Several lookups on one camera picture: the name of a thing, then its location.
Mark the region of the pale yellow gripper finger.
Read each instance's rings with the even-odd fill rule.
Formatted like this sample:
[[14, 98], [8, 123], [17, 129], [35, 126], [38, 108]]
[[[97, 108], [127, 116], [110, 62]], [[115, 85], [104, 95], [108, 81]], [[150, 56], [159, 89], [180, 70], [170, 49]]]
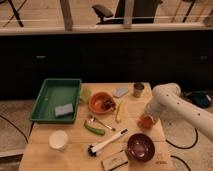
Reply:
[[150, 118], [151, 118], [151, 127], [153, 127], [154, 125], [157, 124], [157, 122], [159, 121], [159, 118], [153, 117], [153, 116], [150, 116]]

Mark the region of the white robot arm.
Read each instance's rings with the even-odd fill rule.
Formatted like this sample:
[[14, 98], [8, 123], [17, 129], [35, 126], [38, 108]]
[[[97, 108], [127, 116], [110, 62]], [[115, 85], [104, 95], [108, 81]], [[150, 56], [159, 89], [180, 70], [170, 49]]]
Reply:
[[181, 115], [213, 142], [213, 114], [183, 100], [180, 94], [181, 88], [176, 83], [155, 86], [144, 114], [150, 115], [154, 121], [157, 121], [162, 112], [168, 108]]

